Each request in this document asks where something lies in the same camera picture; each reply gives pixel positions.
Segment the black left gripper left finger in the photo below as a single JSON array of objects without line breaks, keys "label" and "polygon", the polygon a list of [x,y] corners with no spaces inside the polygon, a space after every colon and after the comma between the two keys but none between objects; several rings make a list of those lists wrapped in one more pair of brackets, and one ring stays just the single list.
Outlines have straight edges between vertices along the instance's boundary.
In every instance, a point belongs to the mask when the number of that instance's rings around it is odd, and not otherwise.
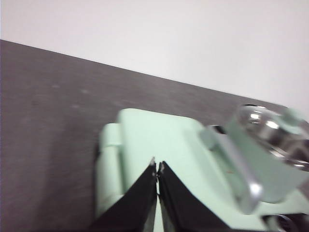
[{"label": "black left gripper left finger", "polygon": [[156,161],[100,157],[95,168],[92,232],[153,231],[157,202]]}]

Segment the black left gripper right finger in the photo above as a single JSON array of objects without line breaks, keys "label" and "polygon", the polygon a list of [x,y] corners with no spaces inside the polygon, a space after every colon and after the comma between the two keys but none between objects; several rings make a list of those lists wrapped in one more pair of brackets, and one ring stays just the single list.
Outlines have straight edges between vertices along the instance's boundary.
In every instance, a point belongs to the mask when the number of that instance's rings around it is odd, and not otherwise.
[{"label": "black left gripper right finger", "polygon": [[229,231],[229,226],[191,193],[165,161],[159,164],[157,177],[165,231]]}]

